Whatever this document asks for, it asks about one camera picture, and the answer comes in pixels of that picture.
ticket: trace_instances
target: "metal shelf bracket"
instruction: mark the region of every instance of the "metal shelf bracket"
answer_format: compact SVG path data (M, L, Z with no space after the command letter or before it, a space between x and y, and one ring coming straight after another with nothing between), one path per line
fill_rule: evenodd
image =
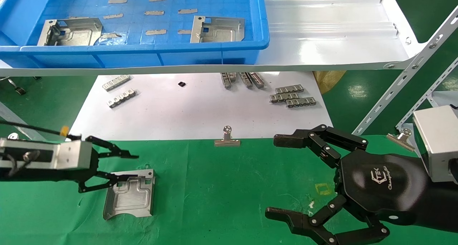
M386 106L393 100L394 97L405 87L405 85L412 79L412 77L422 68L428 59L434 54L435 51L447 40L447 38L458 27L458 6L453 9L452 13L440 25L434 35L426 43L425 47L420 53L411 61L409 66L402 71L396 80L387 89L384 95L373 106L371 111L363 118L360 124L352 132L354 135L362 135L364 131L371 125L371 123L380 115Z

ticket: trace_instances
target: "yellow tape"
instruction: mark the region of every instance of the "yellow tape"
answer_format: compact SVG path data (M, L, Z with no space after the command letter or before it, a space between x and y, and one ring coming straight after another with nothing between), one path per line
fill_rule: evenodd
M69 131L70 131L70 128L68 126L62 126L62 129L60 130L60 135L67 137Z

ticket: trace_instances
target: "green mat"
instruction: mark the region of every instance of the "green mat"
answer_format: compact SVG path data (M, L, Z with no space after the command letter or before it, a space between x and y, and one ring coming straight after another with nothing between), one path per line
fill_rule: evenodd
M412 155L384 136L366 138L368 152ZM308 149L277 148L272 139L245 139L241 147L214 147L210 140L116 144L139 160L103 159L99 169L155 169L153 217L119 215L105 221L106 191L79 194L72 182L0 183L0 244L308 245L314 244L311 239L266 219L265 208L312 214L335 196L334 170ZM326 226L342 232L365 224L342 210ZM422 227L387 226L391 235L382 244L456 244L458 239Z

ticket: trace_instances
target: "blue crate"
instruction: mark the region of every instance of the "blue crate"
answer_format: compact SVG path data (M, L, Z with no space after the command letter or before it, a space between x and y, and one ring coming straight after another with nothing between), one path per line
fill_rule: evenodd
M180 9L198 9L178 14ZM164 15L144 15L163 10ZM103 19L123 13L122 18ZM195 15L245 18L241 42L190 43ZM103 33L122 37L99 40L94 46L36 46L44 21L97 17ZM147 36L146 30L166 29ZM0 59L15 68L118 68L189 64L255 64L267 48L269 32L264 0L2 0L0 4Z

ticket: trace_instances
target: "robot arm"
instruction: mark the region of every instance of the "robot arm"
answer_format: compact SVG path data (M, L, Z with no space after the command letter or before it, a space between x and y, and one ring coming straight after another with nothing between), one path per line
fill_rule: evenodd
M98 153L93 145L109 152ZM90 136L60 144L0 138L0 181L62 181L78 183L80 193L101 190L127 181L133 175L113 175L98 171L104 157L138 158L115 144ZM106 183L87 187L86 181L97 176Z
M327 142L350 151L345 157ZM419 158L395 154L374 155L365 151L368 142L332 127L298 129L293 135L276 135L277 147L308 147L330 168L337 196L316 214L268 207L268 219L286 222L291 233L311 237L317 244L371 244L390 231L380 221L397 225L419 225L458 232L453 209L458 203L458 186L453 182L432 182ZM331 234L323 226L341 209L366 222L368 228Z

